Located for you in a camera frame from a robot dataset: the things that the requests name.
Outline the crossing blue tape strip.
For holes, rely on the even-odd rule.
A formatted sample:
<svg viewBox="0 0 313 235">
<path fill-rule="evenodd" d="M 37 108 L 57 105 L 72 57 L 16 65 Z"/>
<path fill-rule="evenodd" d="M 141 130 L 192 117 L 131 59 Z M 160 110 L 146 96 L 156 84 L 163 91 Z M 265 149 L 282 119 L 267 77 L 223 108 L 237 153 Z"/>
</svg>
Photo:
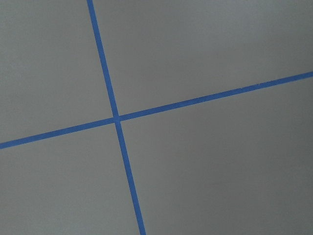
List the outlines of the crossing blue tape strip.
<svg viewBox="0 0 313 235">
<path fill-rule="evenodd" d="M 110 101 L 111 111 L 113 115 L 113 122 L 115 125 L 117 137 L 118 137 L 119 147 L 120 147 L 120 151 L 121 151 L 121 155 L 123 159 L 123 164 L 124 164 L 125 173 L 126 173 L 126 177 L 127 177 L 127 181 L 129 185 L 129 190 L 130 190 L 130 194 L 132 198 L 132 203 L 134 207 L 134 212 L 136 216 L 139 233 L 141 235 L 145 235 L 146 234 L 145 225 L 144 225 L 141 208 L 140 208 L 140 204 L 139 204 L 139 200 L 138 200 L 138 196 L 136 192 L 131 163 L 129 160 L 128 151 L 127 151 L 125 138 L 123 134 L 123 129 L 121 125 L 120 115 L 119 115 L 116 100 L 115 100 L 110 72 L 109 72 L 109 68 L 108 68 L 108 64 L 107 64 L 107 60 L 105 56 L 105 51 L 104 51 L 104 47 L 103 47 L 103 43 L 101 39 L 101 34 L 100 34 L 98 22 L 97 22 L 95 7 L 93 4 L 93 1 L 91 0 L 87 1 L 87 5 L 88 5 L 89 16 L 90 16 L 92 29 L 93 29 L 94 37 L 96 41 L 97 51 L 98 51 L 98 55 L 100 59 L 101 69 L 103 72 L 106 89 L 107 89 L 107 93 L 108 93 L 108 97 Z"/>
</svg>

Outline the long blue tape strip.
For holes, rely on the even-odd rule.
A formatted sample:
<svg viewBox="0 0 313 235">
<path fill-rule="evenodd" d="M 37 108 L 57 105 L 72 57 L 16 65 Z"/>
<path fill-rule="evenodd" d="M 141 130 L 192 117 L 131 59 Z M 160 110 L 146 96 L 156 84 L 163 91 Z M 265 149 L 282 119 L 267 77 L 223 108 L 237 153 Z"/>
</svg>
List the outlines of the long blue tape strip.
<svg viewBox="0 0 313 235">
<path fill-rule="evenodd" d="M 144 116 L 148 116 L 148 115 L 152 115 L 152 114 L 156 114 L 156 113 L 162 113 L 165 111 L 178 109 L 178 108 L 182 108 L 182 107 L 186 107 L 186 106 L 190 106 L 190 105 L 195 105 L 198 103 L 208 102 L 211 100 L 217 100 L 217 99 L 225 98 L 228 96 L 248 93 L 248 92 L 252 92 L 255 90 L 265 89 L 265 88 L 278 86 L 278 85 L 282 85 L 282 84 L 286 84 L 286 83 L 290 83 L 290 82 L 294 82 L 294 81 L 298 81 L 298 80 L 312 78 L 312 76 L 313 76 L 313 73 L 310 71 L 310 72 L 306 72 L 306 73 L 302 73 L 302 74 L 298 74 L 298 75 L 293 75 L 293 76 L 289 76 L 289 77 L 285 77 L 285 78 L 280 78 L 280 79 L 276 79 L 276 80 L 272 80 L 272 81 L 268 81 L 268 82 L 258 83 L 255 85 L 250 85 L 250 86 L 232 89 L 229 91 L 224 91 L 224 92 L 220 92 L 220 93 L 216 93 L 216 94 L 210 94 L 210 95 L 201 96 L 201 97 L 197 97 L 197 98 L 193 98 L 193 99 L 189 99 L 189 100 L 184 100 L 184 101 L 180 101 L 180 102 L 176 102 L 176 103 L 172 103 L 172 104 L 167 104 L 167 105 L 154 107 L 154 108 L 150 108 L 150 109 L 146 109 L 146 110 L 141 110 L 141 111 L 137 111 L 137 112 L 133 112 L 133 113 L 129 113 L 129 114 L 124 114 L 124 115 L 120 116 L 119 120 L 120 121 L 126 121 L 126 120 L 135 119 L 138 117 L 144 117 Z M 22 145 L 22 144 L 41 141 L 41 140 L 45 140 L 45 139 L 49 139 L 49 138 L 53 138 L 53 137 L 71 134 L 74 132 L 79 132 L 79 131 L 84 131 L 84 130 L 88 130 L 88 129 L 92 129 L 92 128 L 96 128 L 96 127 L 100 127 L 100 126 L 105 126 L 105 125 L 109 125 L 112 123 L 114 123 L 114 118 L 101 119 L 101 120 L 88 122 L 88 123 L 84 123 L 84 124 L 80 124 L 80 125 L 76 125 L 76 126 L 72 126 L 72 127 L 59 129 L 59 130 L 54 130 L 54 131 L 50 131 L 50 132 L 46 132 L 46 133 L 41 133 L 41 134 L 29 136 L 29 137 L 24 137 L 24 138 L 20 138 L 20 139 L 16 139 L 16 140 L 2 142 L 0 144 L 0 148 L 6 149 L 6 148 Z"/>
</svg>

